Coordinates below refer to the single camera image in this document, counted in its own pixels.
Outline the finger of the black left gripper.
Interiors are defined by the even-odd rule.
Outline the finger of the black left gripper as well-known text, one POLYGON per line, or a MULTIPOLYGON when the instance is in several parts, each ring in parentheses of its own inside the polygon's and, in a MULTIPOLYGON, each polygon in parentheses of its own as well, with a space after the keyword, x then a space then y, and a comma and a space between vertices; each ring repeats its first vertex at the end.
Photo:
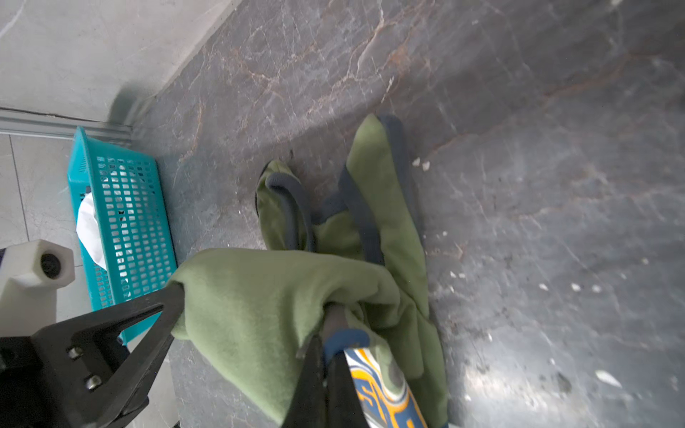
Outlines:
POLYGON ((182 284, 171 282, 32 335, 47 426, 128 426, 149 403, 184 299, 182 284))

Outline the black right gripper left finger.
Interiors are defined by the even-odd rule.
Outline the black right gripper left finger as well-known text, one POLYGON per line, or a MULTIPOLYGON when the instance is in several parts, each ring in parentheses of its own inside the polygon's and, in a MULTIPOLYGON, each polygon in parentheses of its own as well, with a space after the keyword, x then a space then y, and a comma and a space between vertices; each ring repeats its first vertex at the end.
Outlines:
POLYGON ((309 342, 303 369, 282 428, 317 428, 326 426, 326 367, 324 348, 319 335, 309 342))

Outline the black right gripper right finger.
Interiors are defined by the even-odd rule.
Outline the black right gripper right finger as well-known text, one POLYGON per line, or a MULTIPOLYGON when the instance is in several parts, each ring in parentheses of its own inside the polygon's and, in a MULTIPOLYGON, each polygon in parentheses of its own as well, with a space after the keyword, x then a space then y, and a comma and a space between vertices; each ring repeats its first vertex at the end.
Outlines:
POLYGON ((351 371, 343 352, 336 354, 326 372, 328 428, 368 428, 351 371))

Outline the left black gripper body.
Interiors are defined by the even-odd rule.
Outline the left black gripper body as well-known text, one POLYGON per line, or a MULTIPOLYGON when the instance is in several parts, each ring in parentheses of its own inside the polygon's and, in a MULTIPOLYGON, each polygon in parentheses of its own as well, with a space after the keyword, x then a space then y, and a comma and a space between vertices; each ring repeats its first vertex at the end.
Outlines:
POLYGON ((1 426, 68 427, 61 370, 69 340, 59 335, 1 339, 1 426))

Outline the green tank top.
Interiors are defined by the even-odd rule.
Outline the green tank top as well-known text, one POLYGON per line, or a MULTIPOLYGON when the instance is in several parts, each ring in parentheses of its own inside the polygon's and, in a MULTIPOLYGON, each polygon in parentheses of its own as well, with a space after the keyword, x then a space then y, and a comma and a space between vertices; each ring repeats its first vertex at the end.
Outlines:
POLYGON ((447 426, 449 388, 400 120, 364 119, 319 208, 279 160, 260 174, 255 207, 263 249, 201 251, 171 277, 185 292, 173 336, 280 425, 319 335, 326 372, 345 354, 369 427, 447 426))

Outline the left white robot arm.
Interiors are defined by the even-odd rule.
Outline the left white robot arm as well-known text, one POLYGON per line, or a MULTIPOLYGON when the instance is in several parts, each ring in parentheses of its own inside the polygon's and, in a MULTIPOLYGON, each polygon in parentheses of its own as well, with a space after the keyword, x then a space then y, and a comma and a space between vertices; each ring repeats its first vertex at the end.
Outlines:
POLYGON ((74 279, 66 247, 37 240, 1 251, 3 427, 126 427, 149 403, 183 286, 59 322, 57 292, 74 279))

